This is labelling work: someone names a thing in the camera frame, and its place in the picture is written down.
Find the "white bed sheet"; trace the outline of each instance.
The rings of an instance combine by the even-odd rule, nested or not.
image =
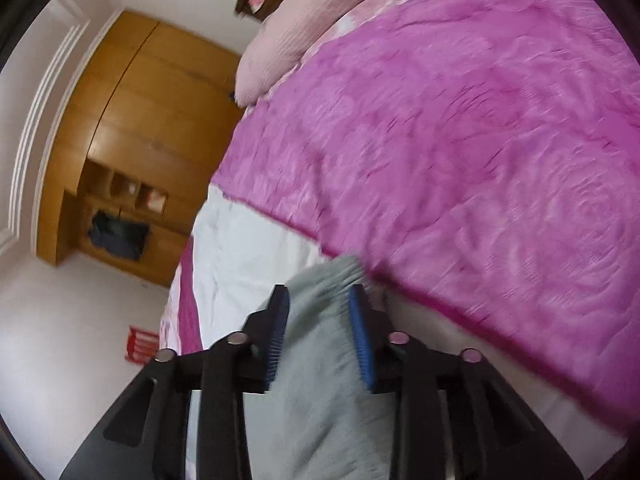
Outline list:
[[[239,330],[273,285],[326,259],[316,244],[251,208],[223,197],[215,186],[193,229],[193,289],[204,348]],[[387,291],[398,330],[444,352],[481,350],[538,414],[588,478],[625,439],[583,412],[572,399],[503,352],[434,310]]]

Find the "blue gripper pad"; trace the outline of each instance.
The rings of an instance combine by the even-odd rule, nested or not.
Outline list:
[[[282,345],[284,343],[284,332],[287,328],[287,319],[289,318],[289,291],[284,288],[277,306],[277,312],[273,321],[273,329],[271,330],[271,339],[267,348],[267,373],[266,388],[271,389],[271,383],[276,378],[278,371],[278,363],[282,355]]]
[[[376,367],[371,351],[371,343],[364,325],[358,295],[354,287],[349,289],[349,316],[351,319],[351,329],[353,331],[353,341],[360,367],[360,376],[367,386],[367,390],[373,391],[376,385]]]

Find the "blanket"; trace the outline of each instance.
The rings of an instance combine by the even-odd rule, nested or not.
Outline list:
[[[592,0],[409,0],[325,43],[212,182],[640,420],[640,68]]]

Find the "gray cloth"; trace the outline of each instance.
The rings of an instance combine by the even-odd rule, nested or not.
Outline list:
[[[276,380],[268,393],[244,396],[254,480],[388,478],[395,400],[371,395],[360,379],[347,298],[355,283],[369,285],[349,256],[287,283],[291,305]],[[199,399],[191,405],[188,463],[195,462]]]

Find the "black bag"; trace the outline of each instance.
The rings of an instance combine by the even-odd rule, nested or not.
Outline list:
[[[149,233],[147,224],[121,220],[104,211],[98,211],[91,224],[88,235],[93,245],[119,258],[140,259]]]

